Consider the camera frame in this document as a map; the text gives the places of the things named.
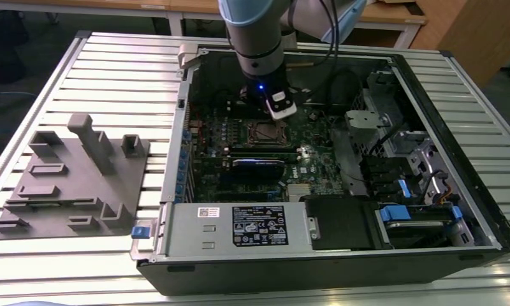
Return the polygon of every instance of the white label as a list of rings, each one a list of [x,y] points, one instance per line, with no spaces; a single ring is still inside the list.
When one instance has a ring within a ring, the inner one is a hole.
[[[406,19],[405,23],[407,23],[407,24],[423,24],[425,21],[423,20]]]
[[[157,10],[163,10],[165,7],[163,5],[149,5],[149,4],[142,4],[139,5],[142,8],[155,8]]]
[[[271,95],[271,99],[274,99],[274,101],[281,101],[281,100],[283,100],[283,99],[285,99],[285,92],[281,91],[281,92],[278,92],[277,94],[273,94],[273,95]]]
[[[198,207],[198,218],[218,218],[219,208],[218,207]]]

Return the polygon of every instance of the floor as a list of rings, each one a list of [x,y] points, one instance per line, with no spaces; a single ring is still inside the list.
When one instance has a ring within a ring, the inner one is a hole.
[[[166,21],[150,18],[90,16],[59,14],[59,23],[51,25],[43,13],[25,13],[23,19],[30,40],[17,48],[26,66],[26,76],[13,84],[0,85],[2,91],[38,93],[59,58],[71,42],[77,30],[89,29],[99,32],[154,34],[166,32]],[[186,34],[191,36],[222,37],[222,22],[198,24],[186,23]],[[510,124],[510,78],[499,72],[483,89],[495,108]],[[31,105],[26,96],[0,96],[0,153],[7,144],[14,130]]]

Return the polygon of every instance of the metal bracket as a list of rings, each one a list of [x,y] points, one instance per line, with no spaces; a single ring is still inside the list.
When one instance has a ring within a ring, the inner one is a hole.
[[[198,44],[183,43],[179,46],[177,53],[177,62],[179,63],[181,69],[186,69],[195,64],[194,59],[198,57]]]
[[[311,240],[321,238],[319,230],[317,226],[317,219],[313,217],[307,218],[307,232],[309,232],[309,238],[311,238]]]

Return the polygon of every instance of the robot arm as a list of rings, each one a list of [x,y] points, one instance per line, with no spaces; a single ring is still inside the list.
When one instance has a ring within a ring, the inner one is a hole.
[[[274,120],[297,111],[285,73],[281,23],[331,43],[333,26],[323,3],[337,5],[339,41],[361,16],[366,0],[219,0],[230,42],[247,81],[247,99],[269,110]]]

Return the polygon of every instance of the barcode sticker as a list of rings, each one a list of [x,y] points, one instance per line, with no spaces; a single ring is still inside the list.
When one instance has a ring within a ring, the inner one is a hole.
[[[219,208],[218,207],[198,207],[198,218],[218,218]]]

